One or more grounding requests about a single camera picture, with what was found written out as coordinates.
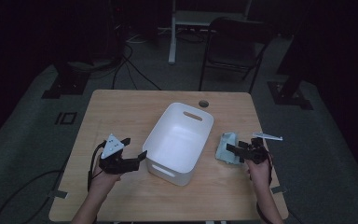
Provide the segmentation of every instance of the folded fabric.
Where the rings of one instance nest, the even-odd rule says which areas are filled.
[[[216,150],[215,157],[220,161],[225,161],[230,164],[241,164],[240,157],[235,156],[234,153],[227,151],[227,144],[231,144],[233,146],[237,145],[237,134],[236,133],[223,133],[220,137],[220,144]]]

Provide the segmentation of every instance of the table top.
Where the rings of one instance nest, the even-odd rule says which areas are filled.
[[[202,108],[199,101],[209,106]],[[112,133],[131,138],[123,158],[135,158],[167,107],[174,102],[191,105],[214,118],[209,138],[188,185],[179,187],[147,171],[126,173],[108,194],[100,209],[100,221],[197,221],[259,219],[252,183],[240,166],[214,157],[222,133],[234,132],[250,142],[261,127],[251,96],[242,92],[116,91],[97,90],[89,106],[65,168],[60,191],[49,217],[69,221],[87,196],[87,173],[94,149]],[[279,186],[275,170],[271,187]],[[273,195],[283,218],[288,211],[282,193]]]

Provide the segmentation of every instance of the white container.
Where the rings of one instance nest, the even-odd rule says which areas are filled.
[[[175,185],[188,184],[212,126],[205,111],[169,105],[144,143],[147,170]]]

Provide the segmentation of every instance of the dark background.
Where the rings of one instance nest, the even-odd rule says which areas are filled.
[[[240,11],[243,3],[183,0],[177,7]],[[0,127],[48,65],[119,57],[109,27],[131,26],[153,39],[157,27],[170,26],[171,8],[166,0],[0,1]],[[358,162],[358,1],[256,0],[250,19],[294,37],[278,72],[317,86]]]

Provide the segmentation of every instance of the gray carpet floor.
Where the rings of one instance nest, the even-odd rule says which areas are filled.
[[[180,36],[198,40],[193,35]],[[178,39],[174,65],[168,64],[169,44],[164,35],[156,43],[134,38],[129,43],[133,49],[130,60],[165,91],[196,91],[204,43]],[[280,182],[287,188],[284,198],[292,214],[285,223],[358,223],[358,166],[316,87],[307,82],[300,85],[313,110],[275,105],[269,92],[268,81],[287,79],[276,71],[289,45],[290,40],[280,37],[271,43],[252,93],[263,131],[284,139],[267,143]],[[60,99],[41,99],[57,76],[53,66],[34,79],[0,130],[0,223],[23,223],[30,218],[29,223],[51,223],[52,199],[47,195],[72,150],[93,91],[111,89],[113,74],[93,73],[82,95],[62,95]],[[208,74],[204,91],[247,91],[249,80],[239,82],[238,76],[222,71]],[[117,73],[115,89],[135,88],[156,89],[127,63]],[[57,122],[64,113],[76,114],[72,124]]]

